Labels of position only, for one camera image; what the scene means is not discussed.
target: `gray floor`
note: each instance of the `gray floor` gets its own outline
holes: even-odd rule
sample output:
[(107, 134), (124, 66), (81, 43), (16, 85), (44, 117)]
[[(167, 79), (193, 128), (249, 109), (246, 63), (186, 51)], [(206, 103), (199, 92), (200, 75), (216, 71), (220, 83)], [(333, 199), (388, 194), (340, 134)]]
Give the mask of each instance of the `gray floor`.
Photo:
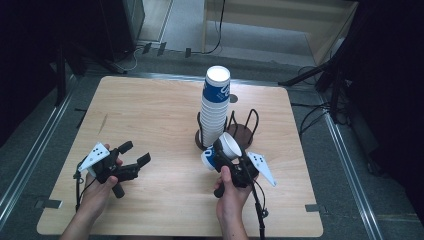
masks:
[[(191, 4), (202, 2), (191, 1)], [(182, 17), (176, 12), (178, 9), (180, 9), (178, 11), (182, 11), (184, 7), (176, 3), (189, 4), (189, 1), (174, 0), (170, 21), (168, 21), (165, 28), (162, 40), (167, 42), (167, 49), (169, 50), (184, 51), (186, 47), (191, 47), (195, 50), (199, 47), (200, 37), (197, 37), (198, 35), (195, 35), (194, 32), (193, 34), (187, 34), (187, 32), (177, 31), (177, 26), (173, 26), (170, 23), (173, 21), (173, 17)], [(180, 19), (173, 22), (181, 23), (181, 21), (183, 20)], [(208, 29), (212, 29), (212, 35), (213, 31), (215, 31), (214, 23), (209, 25)], [(198, 25), (196, 26), (193, 29), (198, 32)], [(231, 27), (243, 28), (240, 31), (244, 31), (246, 34), (249, 31), (249, 28), (242, 26), (234, 25)], [(261, 36), (267, 35), (267, 29), (262, 29), (262, 31)], [(269, 29), (268, 31), (270, 34), (274, 34), (274, 30)], [(294, 34), (293, 39), (299, 37), (299, 34), (301, 35), (301, 33)], [(248, 42), (256, 41), (257, 44), (255, 46), (267, 45), (269, 47), (268, 44), (264, 44), (265, 39), (261, 36), (256, 40), (255, 37), (249, 37)], [(233, 44), (237, 43), (236, 47), (225, 45), (226, 40), (222, 43), (222, 51), (218, 52), (219, 54), (215, 54), (219, 56), (193, 55), (190, 58), (185, 58), (182, 52), (166, 51), (164, 55), (157, 56), (156, 49), (152, 49), (147, 54), (141, 54), (141, 51), (138, 51), (135, 54), (138, 60), (137, 66), (134, 70), (129, 71), (129, 76), (172, 78), (175, 75), (187, 75), (201, 78), (209, 66), (219, 64), (228, 67), (234, 79), (246, 80), (250, 84), (275, 86), (276, 82), (289, 80), (298, 75), (299, 72), (307, 70), (303, 68), (304, 66), (313, 65), (312, 57), (305, 50), (307, 47), (296, 45), (300, 44), (299, 42), (290, 44), (289, 41), (285, 41), (286, 45), (281, 46), (282, 53), (269, 54), (268, 57), (266, 53), (273, 53), (273, 48), (268, 50), (262, 48), (259, 52), (263, 53), (263, 55), (254, 59), (249, 59), (251, 54), (247, 54), (247, 56), (243, 54), (246, 49), (249, 49), (248, 43), (239, 40), (232, 42)], [(225, 51), (230, 48), (234, 48), (234, 51), (230, 51), (230, 54), (225, 55), (227, 54)], [(128, 59), (117, 64), (125, 68), (131, 68), (135, 62), (129, 56)], [(50, 140), (44, 144), (45, 147), (42, 149), (43, 151), (41, 151), (39, 158), (35, 159), (37, 164), (33, 172), (27, 173), (29, 175), (28, 182), (25, 188), (22, 189), (17, 202), (14, 203), (13, 211), (6, 216), (7, 221), (1, 229), (0, 239), (57, 239), (57, 236), (42, 236), (36, 232), (36, 225), (42, 209), (34, 208), (34, 204), (37, 199), (48, 198), (73, 139), (78, 132), (76, 127), (83, 117), (83, 112), (75, 111), (75, 108), (87, 109), (100, 79), (105, 75), (109, 75), (108, 72), (89, 60), (87, 65), (89, 66), (89, 71), (84, 77), (73, 78), (73, 80), (69, 81), (70, 83), (76, 83), (72, 97), (69, 99), (66, 108), (64, 108), (63, 117), (58, 122), (56, 129), (52, 131)], [(313, 90), (313, 85), (308, 84), (313, 82), (314, 79), (309, 79), (307, 83), (288, 88), (291, 102), (303, 104), (321, 103), (321, 95)], [(3, 167), (0, 168), (2, 176), (0, 179), (0, 193), (2, 197), (18, 170), (25, 164), (32, 145), (36, 142), (38, 134), (42, 131), (44, 124), (54, 110), (54, 101), (55, 92), (53, 91), (38, 105), (37, 109), (20, 125), (14, 135), (0, 149), (2, 158), (6, 159), (6, 161), (3, 161)], [(298, 126), (310, 110), (307, 107), (293, 107), (294, 117)], [(316, 112), (308, 118), (307, 122), (320, 114), (321, 112)], [(348, 126), (342, 125), (337, 126), (337, 128), (341, 132), (350, 160), (375, 214), (383, 238), (424, 239), (424, 229), (410, 206), (403, 188), (390, 178), (378, 178), (369, 174), (366, 157), (361, 151), (352, 130)], [(325, 117), (321, 118), (305, 132), (302, 137), (302, 147), (317, 202), (327, 210), (321, 213), (324, 234), (319, 239), (368, 239), (369, 235), (345, 174), (346, 169), (342, 164), (340, 153), (335, 147), (334, 139), (329, 131)], [(93, 237), (93, 239), (116, 239), (116, 237), (97, 236)]]

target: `wire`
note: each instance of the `wire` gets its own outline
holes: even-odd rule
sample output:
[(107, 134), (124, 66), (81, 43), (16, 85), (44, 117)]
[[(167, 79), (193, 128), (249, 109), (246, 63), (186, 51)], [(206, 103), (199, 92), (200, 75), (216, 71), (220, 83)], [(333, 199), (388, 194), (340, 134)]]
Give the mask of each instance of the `wire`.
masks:
[(215, 48), (214, 49), (212, 49), (211, 51), (209, 51), (209, 52), (192, 52), (192, 53), (194, 53), (194, 54), (211, 54), (211, 53), (213, 53), (217, 48), (218, 48), (218, 46), (221, 44), (221, 36), (222, 36), (222, 19), (223, 19), (223, 17), (224, 17), (224, 9), (225, 9), (225, 0), (223, 0), (222, 1), (222, 9), (221, 9), (221, 18), (220, 18), (220, 20), (219, 20), (219, 32), (218, 32), (218, 42), (216, 43), (216, 45), (215, 45)]
[[(306, 132), (306, 130), (308, 130), (310, 127), (312, 127), (314, 124), (316, 124), (322, 116), (324, 116), (326, 113), (329, 112), (330, 109), (330, 105), (329, 102), (323, 103), (323, 104), (319, 104), (319, 105), (307, 105), (307, 104), (301, 104), (301, 103), (291, 103), (291, 106), (299, 106), (299, 107), (311, 107), (313, 108), (308, 114), (306, 114), (306, 116), (303, 118), (300, 127), (299, 127), (299, 138), (300, 141), (302, 141), (302, 136), (303, 134)], [(308, 119), (308, 117), (314, 113), (316, 110), (318, 109), (322, 109), (324, 110), (324, 112), (322, 114), (320, 114), (317, 118), (315, 118), (314, 120), (312, 120), (308, 126), (304, 127), (303, 125), (306, 122), (306, 119)]]
[(138, 52), (139, 50), (141, 50), (141, 49), (144, 49), (144, 46), (143, 47), (140, 47), (140, 48), (137, 48), (136, 50), (134, 50), (134, 52), (133, 52), (133, 58), (134, 58), (134, 61), (135, 61), (135, 65), (132, 67), (132, 68), (123, 68), (123, 67), (121, 67), (121, 66), (119, 66), (118, 64), (116, 64), (116, 63), (113, 63), (113, 65), (115, 65), (117, 68), (119, 68), (119, 69), (121, 69), (121, 70), (123, 70), (123, 71), (131, 71), (131, 70), (134, 70), (136, 67), (137, 67), (137, 64), (138, 64), (138, 60), (137, 60), (137, 57), (135, 56), (135, 53), (136, 52)]
[(82, 190), (82, 192), (79, 193), (79, 191), (80, 191), (79, 185), (84, 182), (84, 179), (82, 179), (81, 176), (79, 178), (76, 178), (76, 197), (77, 197), (77, 204), (75, 205), (75, 211), (78, 211), (78, 209), (79, 209), (79, 207), (81, 205), (81, 198), (82, 198), (82, 195), (84, 194), (85, 190), (87, 190), (87, 188), (89, 188), (91, 186), (91, 184), (94, 183), (94, 181), (96, 181), (96, 178), (94, 178), (93, 181), (91, 181), (90, 184), (88, 184), (84, 188), (84, 190)]
[(264, 219), (263, 219), (263, 210), (264, 209), (263, 208), (261, 209), (258, 194), (256, 193), (256, 189), (255, 189), (254, 179), (250, 175), (249, 170), (247, 169), (246, 163), (244, 161), (240, 161), (240, 164), (242, 165), (242, 169), (247, 173), (247, 176), (249, 177), (249, 180), (252, 183), (251, 184), (252, 194), (253, 194), (253, 197), (255, 198), (255, 209), (256, 209), (256, 214), (258, 215), (258, 221), (259, 221), (259, 235), (260, 235), (260, 239), (264, 240), (265, 239), (265, 223), (264, 223)]
[(258, 185), (258, 187), (259, 187), (259, 189), (261, 190), (261, 192), (262, 192), (262, 196), (263, 196), (263, 199), (264, 199), (264, 202), (263, 202), (263, 204), (262, 204), (262, 213), (263, 213), (263, 211), (266, 211), (266, 207), (265, 207), (265, 192), (264, 192), (264, 190), (262, 189), (262, 187), (261, 187), (261, 185), (259, 185), (259, 183), (256, 181), (256, 180), (253, 180), (255, 183), (256, 183), (256, 185)]

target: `paper cup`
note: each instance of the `paper cup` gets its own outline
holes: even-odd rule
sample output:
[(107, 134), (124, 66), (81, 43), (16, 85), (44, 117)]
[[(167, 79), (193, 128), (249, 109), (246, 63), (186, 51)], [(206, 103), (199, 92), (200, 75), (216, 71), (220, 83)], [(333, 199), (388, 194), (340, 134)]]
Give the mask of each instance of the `paper cup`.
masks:
[(222, 66), (213, 66), (206, 72), (203, 97), (209, 104), (220, 104), (229, 100), (230, 71)]

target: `cable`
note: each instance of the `cable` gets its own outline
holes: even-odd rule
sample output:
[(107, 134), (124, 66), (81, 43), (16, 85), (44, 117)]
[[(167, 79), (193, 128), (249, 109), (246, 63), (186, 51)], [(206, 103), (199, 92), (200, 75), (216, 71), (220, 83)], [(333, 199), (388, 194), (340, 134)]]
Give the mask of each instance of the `cable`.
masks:
[(247, 169), (246, 163), (244, 163), (244, 161), (240, 161), (240, 164), (242, 165), (243, 171), (245, 171), (247, 173), (247, 176), (249, 177), (249, 180), (251, 182), (252, 193), (253, 193), (253, 197), (255, 198), (256, 214), (258, 215), (258, 220), (259, 220), (260, 239), (264, 240), (265, 239), (265, 223), (264, 223), (264, 219), (263, 219), (263, 209), (261, 209), (261, 204), (260, 204), (260, 201), (259, 201), (259, 198), (258, 198), (258, 194), (256, 193), (255, 183), (254, 183), (255, 180), (250, 175), (250, 173)]
[(82, 190), (81, 194), (79, 193), (79, 184), (81, 184), (81, 182), (79, 182), (80, 179), (77, 179), (77, 189), (76, 189), (76, 195), (77, 195), (77, 205), (75, 206), (75, 211), (78, 211), (80, 205), (81, 205), (81, 198), (82, 195), (84, 194), (85, 190), (87, 190), (87, 188), (89, 188), (91, 186), (91, 184), (94, 183), (94, 181), (96, 181), (96, 178), (93, 179), (93, 181), (90, 182), (90, 184), (88, 184), (84, 190)]
[(137, 67), (137, 64), (138, 64), (138, 60), (137, 60), (137, 57), (135, 56), (135, 53), (136, 52), (138, 52), (138, 51), (140, 51), (141, 49), (144, 49), (144, 46), (143, 47), (140, 47), (140, 48), (137, 48), (136, 50), (134, 50), (134, 52), (133, 52), (133, 58), (134, 58), (134, 60), (135, 60), (135, 65), (132, 67), (132, 68), (123, 68), (123, 67), (121, 67), (121, 66), (119, 66), (118, 64), (116, 64), (116, 63), (113, 63), (113, 65), (115, 65), (117, 68), (119, 68), (119, 69), (121, 69), (121, 70), (123, 70), (123, 71), (131, 71), (131, 70), (134, 70), (136, 67)]
[(212, 50), (211, 50), (211, 51), (209, 51), (209, 52), (192, 52), (192, 53), (194, 53), (194, 54), (211, 54), (211, 53), (213, 53), (213, 52), (214, 52), (214, 51), (218, 48), (218, 46), (221, 44), (221, 36), (222, 36), (222, 19), (223, 19), (223, 17), (224, 17), (224, 9), (225, 9), (225, 0), (223, 0), (223, 1), (222, 1), (221, 18), (220, 18), (220, 20), (219, 20), (218, 42), (217, 42), (217, 44), (216, 44), (215, 48), (214, 48), (214, 49), (212, 49)]
[(253, 181), (256, 183), (256, 185), (258, 185), (259, 189), (262, 192), (262, 196), (263, 196), (263, 199), (264, 199), (264, 203), (262, 204), (262, 217), (265, 218), (265, 217), (268, 216), (268, 210), (266, 209), (266, 205), (265, 205), (265, 192), (262, 189), (261, 185), (259, 185), (259, 183), (255, 179), (253, 179)]

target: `hand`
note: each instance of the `hand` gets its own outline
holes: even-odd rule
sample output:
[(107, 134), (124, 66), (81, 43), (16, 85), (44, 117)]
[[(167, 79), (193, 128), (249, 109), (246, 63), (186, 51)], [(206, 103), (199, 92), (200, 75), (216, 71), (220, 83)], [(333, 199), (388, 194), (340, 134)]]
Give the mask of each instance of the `hand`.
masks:
[[(105, 147), (109, 149), (110, 146), (109, 144), (105, 144)], [(116, 160), (116, 164), (121, 166), (122, 160), (118, 158)], [(91, 176), (90, 173), (87, 173), (85, 178), (85, 187), (92, 183), (93, 180), (94, 177)], [(110, 190), (117, 183), (118, 179), (115, 176), (110, 176), (103, 184), (97, 180), (94, 180), (94, 182), (84, 191), (81, 206), (78, 212), (84, 212), (84, 214), (95, 221), (102, 214), (107, 200), (109, 199)]]
[(231, 179), (231, 172), (227, 166), (221, 168), (221, 177), (215, 183), (215, 189), (223, 183), (224, 195), (216, 205), (216, 215), (221, 225), (224, 239), (248, 239), (244, 229), (242, 211), (252, 188), (236, 188)]
[[(117, 159), (116, 164), (121, 166), (122, 160)], [(85, 187), (92, 184), (84, 191), (81, 205), (60, 239), (88, 239), (91, 227), (106, 207), (110, 190), (118, 183), (115, 176), (110, 176), (103, 184), (93, 180), (94, 177), (87, 173)]]

